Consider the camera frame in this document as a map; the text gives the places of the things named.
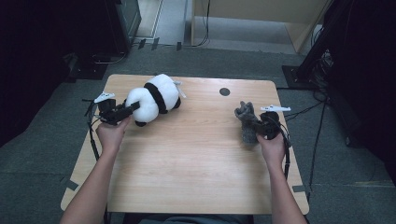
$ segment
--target forearm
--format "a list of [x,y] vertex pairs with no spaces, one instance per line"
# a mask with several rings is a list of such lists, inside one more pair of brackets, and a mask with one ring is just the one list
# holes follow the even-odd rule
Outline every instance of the forearm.
[[67,206],[61,223],[100,223],[116,155],[101,156],[80,190]]
[[270,168],[273,223],[306,223],[281,167]]

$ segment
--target black pole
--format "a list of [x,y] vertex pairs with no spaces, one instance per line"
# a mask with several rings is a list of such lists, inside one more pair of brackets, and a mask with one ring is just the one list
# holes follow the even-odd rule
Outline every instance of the black pole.
[[282,65],[283,74],[291,89],[316,89],[317,87],[311,83],[311,75],[318,59],[321,58],[326,51],[326,42],[329,35],[333,32],[334,27],[340,21],[341,16],[347,10],[352,0],[339,1],[334,13],[330,16],[326,27],[320,33],[317,41],[306,55],[300,66]]

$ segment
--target table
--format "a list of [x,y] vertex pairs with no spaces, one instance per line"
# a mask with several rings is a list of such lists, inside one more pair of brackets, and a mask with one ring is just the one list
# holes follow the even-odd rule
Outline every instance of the table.
[[[195,33],[194,17],[206,17],[208,1],[192,1],[192,45],[194,45]],[[294,49],[300,52],[316,25],[321,22],[331,2],[331,0],[210,0],[209,17],[285,22]]]
[[[151,76],[112,75],[105,86],[120,104],[129,90],[143,87]],[[186,214],[271,214],[269,175],[260,145],[246,145],[241,122],[233,111],[240,101],[260,107],[280,105],[271,81],[172,77],[182,81],[187,98],[145,127],[128,126],[116,159],[108,194],[109,212]],[[222,88],[228,96],[219,93]],[[280,121],[286,125],[282,113]],[[99,140],[95,135],[98,150]],[[64,210],[95,164],[87,134],[66,189]],[[290,188],[302,180],[290,149]],[[304,192],[293,192],[303,214]]]

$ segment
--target person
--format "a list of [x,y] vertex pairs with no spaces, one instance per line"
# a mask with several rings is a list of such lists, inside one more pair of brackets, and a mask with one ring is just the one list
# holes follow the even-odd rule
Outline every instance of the person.
[[[67,206],[60,223],[101,223],[106,210],[107,193],[113,166],[120,149],[125,129],[131,118],[124,119],[117,126],[101,123],[96,129],[102,145],[102,155],[94,165],[80,190]],[[262,155],[267,163],[271,181],[272,220],[273,223],[306,223],[300,208],[291,194],[286,177],[282,170],[282,161],[285,157],[285,148],[282,134],[272,140],[266,140],[257,134]],[[194,221],[190,217],[186,223]],[[238,223],[240,219],[230,219],[228,223]]]

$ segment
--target person's left hand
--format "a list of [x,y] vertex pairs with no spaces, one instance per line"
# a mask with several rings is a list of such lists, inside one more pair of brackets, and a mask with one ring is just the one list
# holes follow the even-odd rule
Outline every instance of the person's left hand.
[[99,137],[100,143],[102,144],[102,155],[107,153],[115,155],[118,153],[125,129],[130,120],[131,117],[128,117],[117,126],[107,123],[99,124],[96,129],[96,133]]

